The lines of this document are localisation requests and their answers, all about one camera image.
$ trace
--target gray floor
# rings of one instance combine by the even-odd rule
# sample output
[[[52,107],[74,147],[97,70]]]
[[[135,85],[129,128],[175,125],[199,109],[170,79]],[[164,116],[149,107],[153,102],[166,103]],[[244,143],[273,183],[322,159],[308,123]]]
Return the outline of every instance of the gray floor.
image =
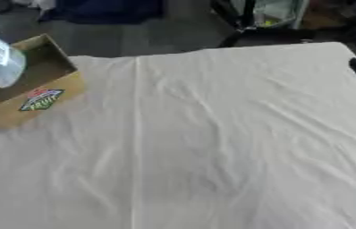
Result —
[[[12,43],[50,34],[68,55],[117,57],[181,53],[216,47],[230,33],[210,13],[208,0],[168,0],[166,17],[140,25],[37,23],[38,11],[18,8],[0,15],[0,31]]]

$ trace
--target white cloth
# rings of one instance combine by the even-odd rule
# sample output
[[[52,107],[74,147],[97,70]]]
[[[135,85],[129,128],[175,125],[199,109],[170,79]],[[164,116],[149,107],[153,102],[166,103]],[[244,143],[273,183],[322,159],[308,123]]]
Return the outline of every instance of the white cloth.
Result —
[[[356,229],[351,57],[74,57],[88,91],[0,131],[0,229]]]

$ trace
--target open cardboard box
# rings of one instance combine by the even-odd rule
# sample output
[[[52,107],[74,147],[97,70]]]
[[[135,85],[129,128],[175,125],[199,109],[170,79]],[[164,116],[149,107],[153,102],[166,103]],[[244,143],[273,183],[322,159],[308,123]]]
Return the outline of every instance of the open cardboard box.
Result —
[[[76,67],[48,36],[41,35],[13,45],[27,57],[18,81],[0,89],[0,127],[19,125],[84,91]]]

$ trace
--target black chair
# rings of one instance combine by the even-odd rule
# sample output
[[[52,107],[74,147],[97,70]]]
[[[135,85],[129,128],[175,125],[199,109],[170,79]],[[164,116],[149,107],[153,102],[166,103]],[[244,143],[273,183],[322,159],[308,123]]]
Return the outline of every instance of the black chair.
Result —
[[[211,0],[211,8],[234,32],[219,47],[233,47],[241,39],[267,38],[279,43],[303,43],[311,41],[336,40],[343,43],[356,40],[356,18],[345,26],[320,30],[294,30],[289,27],[263,28],[255,26],[254,9],[257,0],[246,0],[241,14],[233,7],[231,0]]]

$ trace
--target box label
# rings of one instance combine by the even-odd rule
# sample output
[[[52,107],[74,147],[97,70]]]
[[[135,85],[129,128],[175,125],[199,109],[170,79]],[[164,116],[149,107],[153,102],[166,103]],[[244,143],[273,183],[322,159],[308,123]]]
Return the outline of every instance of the box label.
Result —
[[[20,111],[47,110],[63,93],[63,89],[35,89],[28,94]]]

